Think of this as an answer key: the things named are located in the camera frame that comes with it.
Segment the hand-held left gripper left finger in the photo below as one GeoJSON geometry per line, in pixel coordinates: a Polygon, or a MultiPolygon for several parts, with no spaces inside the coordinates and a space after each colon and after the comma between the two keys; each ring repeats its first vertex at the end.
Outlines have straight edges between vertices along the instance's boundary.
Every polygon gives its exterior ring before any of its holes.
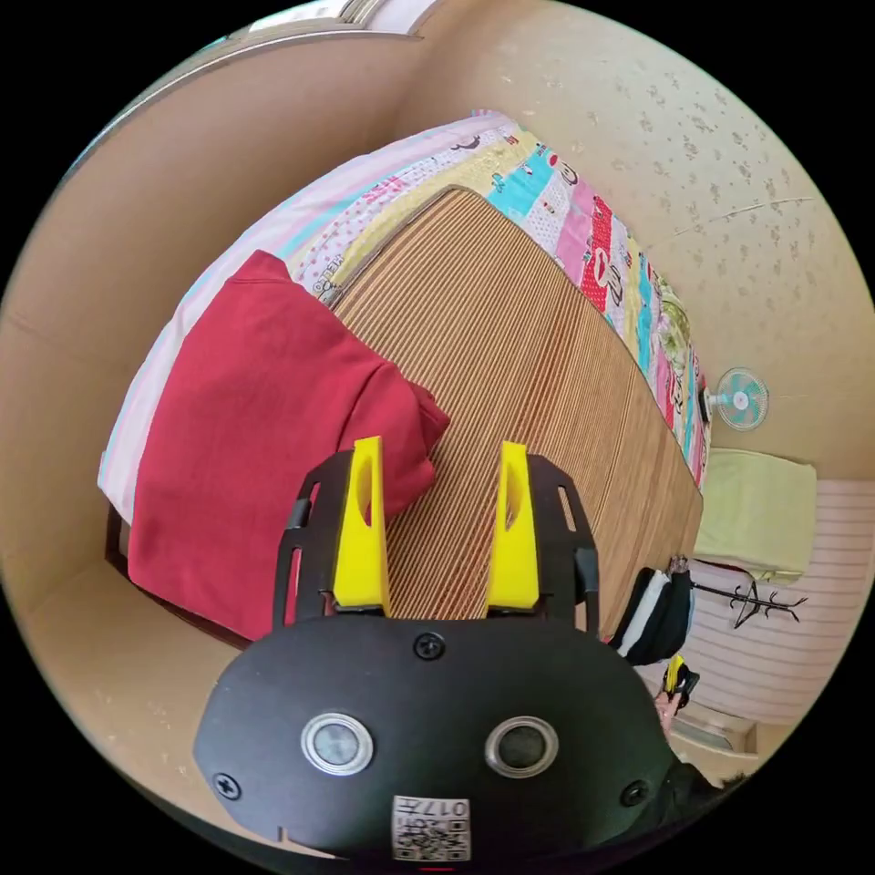
{"type": "Polygon", "coordinates": [[[390,608],[380,437],[357,440],[350,458],[333,595],[339,610],[390,608]]]}

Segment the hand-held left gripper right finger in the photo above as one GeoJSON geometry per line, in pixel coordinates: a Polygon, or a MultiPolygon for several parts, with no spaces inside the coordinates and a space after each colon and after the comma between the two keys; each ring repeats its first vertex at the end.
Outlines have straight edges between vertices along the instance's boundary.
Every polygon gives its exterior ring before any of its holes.
{"type": "Polygon", "coordinates": [[[526,447],[505,441],[499,479],[486,606],[533,610],[540,599],[537,537],[526,447]]]}

